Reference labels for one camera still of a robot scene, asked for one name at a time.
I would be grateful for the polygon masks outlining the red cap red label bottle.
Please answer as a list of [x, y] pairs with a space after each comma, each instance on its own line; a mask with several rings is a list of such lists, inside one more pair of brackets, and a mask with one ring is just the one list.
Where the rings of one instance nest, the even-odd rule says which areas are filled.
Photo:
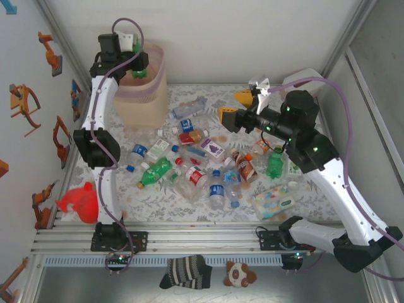
[[184, 160], [182, 157], [175, 159], [175, 164], [180, 168], [184, 177], [198, 189], [203, 189], [208, 180], [207, 174], [199, 166]]

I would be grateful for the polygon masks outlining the clear bottle green cap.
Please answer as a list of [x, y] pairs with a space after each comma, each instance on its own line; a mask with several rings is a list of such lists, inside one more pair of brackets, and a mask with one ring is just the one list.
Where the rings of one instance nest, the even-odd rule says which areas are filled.
[[174, 190], [189, 202], [194, 203], [203, 195], [201, 187], [196, 187], [182, 175], [174, 173], [169, 177], [169, 181], [173, 185]]

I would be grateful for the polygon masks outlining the green bottle yellow cap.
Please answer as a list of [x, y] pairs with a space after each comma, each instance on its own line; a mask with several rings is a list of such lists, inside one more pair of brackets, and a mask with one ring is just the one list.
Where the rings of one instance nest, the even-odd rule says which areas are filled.
[[137, 182], [136, 186], [139, 189], [143, 189], [145, 186], [157, 183], [170, 169], [172, 163], [166, 157], [162, 157], [155, 164], [145, 170], [141, 180]]
[[276, 145], [269, 154], [266, 175], [271, 179], [280, 179], [283, 174], [283, 165], [283, 149], [280, 145]]

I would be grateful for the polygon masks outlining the beige ribbed plastic bin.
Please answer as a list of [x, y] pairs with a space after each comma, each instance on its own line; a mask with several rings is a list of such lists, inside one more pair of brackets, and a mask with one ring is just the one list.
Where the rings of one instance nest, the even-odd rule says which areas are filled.
[[131, 128], [160, 128], [168, 112], [168, 104], [153, 102], [150, 104], [130, 104], [114, 98], [114, 108], [123, 123]]

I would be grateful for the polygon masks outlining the red and gold label bottle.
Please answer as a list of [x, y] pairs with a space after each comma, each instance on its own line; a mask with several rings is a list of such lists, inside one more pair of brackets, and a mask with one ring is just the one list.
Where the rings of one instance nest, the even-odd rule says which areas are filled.
[[199, 143], [202, 139], [208, 136], [209, 132], [207, 129], [204, 130], [195, 129], [193, 131], [180, 134], [179, 141], [181, 145], [193, 145]]

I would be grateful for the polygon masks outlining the blue label white cap bottle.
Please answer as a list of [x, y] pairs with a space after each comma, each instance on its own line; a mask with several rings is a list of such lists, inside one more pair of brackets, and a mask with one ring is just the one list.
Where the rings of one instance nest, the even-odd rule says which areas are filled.
[[188, 133], [190, 131], [195, 131], [197, 129], [209, 130], [210, 124], [213, 124], [214, 122], [215, 122], [214, 118], [206, 114], [185, 117], [182, 118], [179, 122], [177, 122], [175, 126], [171, 128], [171, 131], [173, 134], [182, 134], [182, 133]]

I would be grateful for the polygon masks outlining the brown label orange cap bottle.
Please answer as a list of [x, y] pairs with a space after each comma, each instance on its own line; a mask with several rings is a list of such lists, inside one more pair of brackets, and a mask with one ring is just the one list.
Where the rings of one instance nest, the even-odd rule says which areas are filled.
[[255, 168], [251, 164], [251, 160], [253, 159], [252, 155], [247, 154], [245, 156], [239, 155], [237, 157], [237, 167], [241, 176], [248, 183], [254, 182], [258, 178], [258, 174]]

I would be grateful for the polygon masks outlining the purple grape label bottle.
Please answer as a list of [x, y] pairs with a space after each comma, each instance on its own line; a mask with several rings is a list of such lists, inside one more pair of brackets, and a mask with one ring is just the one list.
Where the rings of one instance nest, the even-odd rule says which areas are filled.
[[211, 138], [203, 139], [199, 144], [199, 147], [215, 164], [224, 164], [229, 156], [227, 149], [215, 143]]

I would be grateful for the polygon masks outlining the red plush toy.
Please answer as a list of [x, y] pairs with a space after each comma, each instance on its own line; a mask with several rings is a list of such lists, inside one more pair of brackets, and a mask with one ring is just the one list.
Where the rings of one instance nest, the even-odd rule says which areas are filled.
[[70, 189], [56, 201], [56, 205], [65, 213], [71, 207], [83, 223], [98, 222], [98, 199], [95, 185], [85, 182], [84, 186]]

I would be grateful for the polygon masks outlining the green plastic bottle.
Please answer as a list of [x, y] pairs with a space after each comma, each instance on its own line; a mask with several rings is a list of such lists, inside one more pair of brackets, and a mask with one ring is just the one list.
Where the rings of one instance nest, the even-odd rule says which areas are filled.
[[[144, 52], [143, 50], [141, 50], [140, 39], [138, 39], [136, 45], [133, 47], [133, 54], [136, 55], [136, 53], [138, 53], [138, 52]], [[147, 71], [146, 71], [146, 69], [143, 71], [132, 71], [131, 74], [134, 79], [142, 79], [147, 76]]]

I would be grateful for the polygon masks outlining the clear bottle blue strip label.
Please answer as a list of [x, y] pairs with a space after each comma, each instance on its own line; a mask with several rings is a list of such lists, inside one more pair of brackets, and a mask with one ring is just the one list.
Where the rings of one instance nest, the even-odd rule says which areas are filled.
[[207, 154], [195, 147], [189, 145], [173, 145], [172, 151], [177, 153], [182, 159], [191, 162], [196, 165], [200, 165], [205, 167], [208, 164], [208, 156]]

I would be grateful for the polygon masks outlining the orange claw gripper sticker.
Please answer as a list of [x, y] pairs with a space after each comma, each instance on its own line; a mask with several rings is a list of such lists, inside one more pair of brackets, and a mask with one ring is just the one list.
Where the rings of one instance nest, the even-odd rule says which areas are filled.
[[[21, 114], [27, 120], [29, 125], [31, 125], [31, 127], [32, 127], [32, 129], [24, 135], [24, 137], [26, 138], [31, 133], [33, 133], [36, 129], [41, 127], [41, 124], [35, 123], [33, 121], [33, 119], [31, 118], [31, 115], [34, 112], [41, 109], [40, 102], [39, 102], [36, 94], [34, 93], [34, 91], [31, 88], [29, 88], [28, 86], [26, 86], [25, 84], [21, 84], [21, 85], [10, 84], [9, 92], [11, 94], [10, 109], [11, 110], [18, 109], [17, 112], [15, 112], [14, 114], [11, 114], [11, 118]], [[35, 102], [36, 108], [34, 108], [33, 110], [30, 110], [30, 108], [29, 108], [29, 104], [28, 104], [29, 98], [32, 98], [33, 101]]]

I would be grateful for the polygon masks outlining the light blue label bottle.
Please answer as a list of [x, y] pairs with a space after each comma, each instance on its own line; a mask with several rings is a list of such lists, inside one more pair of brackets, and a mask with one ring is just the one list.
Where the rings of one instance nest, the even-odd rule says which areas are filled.
[[230, 206], [232, 208], [238, 208], [240, 205], [242, 181], [238, 172], [227, 171], [223, 178], [224, 190], [227, 195]]

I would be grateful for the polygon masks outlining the clear unlabelled plastic bottle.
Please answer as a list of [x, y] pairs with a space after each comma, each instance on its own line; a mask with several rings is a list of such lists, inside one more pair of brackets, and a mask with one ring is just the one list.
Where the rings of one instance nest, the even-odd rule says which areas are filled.
[[207, 98], [198, 96], [195, 100], [188, 101], [170, 110], [168, 115], [171, 119], [181, 120], [182, 118], [191, 116], [205, 109]]

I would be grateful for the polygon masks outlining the dark blue label bottle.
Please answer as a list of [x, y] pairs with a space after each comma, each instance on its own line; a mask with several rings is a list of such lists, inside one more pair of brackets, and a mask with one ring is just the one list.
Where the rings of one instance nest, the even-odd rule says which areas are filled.
[[209, 201], [212, 210], [222, 210], [225, 205], [223, 178], [219, 170], [214, 170], [210, 178]]

